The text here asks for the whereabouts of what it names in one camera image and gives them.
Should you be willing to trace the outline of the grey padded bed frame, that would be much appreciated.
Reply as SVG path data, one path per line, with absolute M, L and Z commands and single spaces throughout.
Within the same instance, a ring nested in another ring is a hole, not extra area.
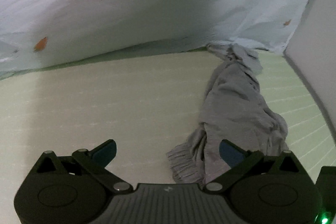
M 335 137 L 335 0 L 309 0 L 285 50 Z

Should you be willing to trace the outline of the light blue carrot-print quilt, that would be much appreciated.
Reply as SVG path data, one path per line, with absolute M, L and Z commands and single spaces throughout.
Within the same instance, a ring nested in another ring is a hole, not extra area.
M 128 48 L 282 53 L 309 0 L 1 0 L 1 75 Z

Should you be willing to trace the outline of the grey long-sleeve garment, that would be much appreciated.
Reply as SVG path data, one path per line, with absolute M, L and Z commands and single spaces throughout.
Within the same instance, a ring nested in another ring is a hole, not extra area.
M 257 52 L 237 44 L 210 44 L 207 48 L 223 62 L 207 84 L 197 129 L 167 153 L 178 184 L 204 186 L 230 170 L 219 153 L 223 139 L 267 156 L 288 149 L 287 123 L 269 108 L 260 92 L 256 74 L 262 66 Z

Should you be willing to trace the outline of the green checked bed sheet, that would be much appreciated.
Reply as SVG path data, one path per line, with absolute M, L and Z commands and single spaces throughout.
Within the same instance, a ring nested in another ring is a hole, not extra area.
M 119 59 L 1 80 L 1 223 L 18 223 L 14 196 L 47 150 L 68 156 L 108 139 L 108 170 L 129 182 L 171 184 L 166 153 L 198 125 L 220 59 L 206 51 Z

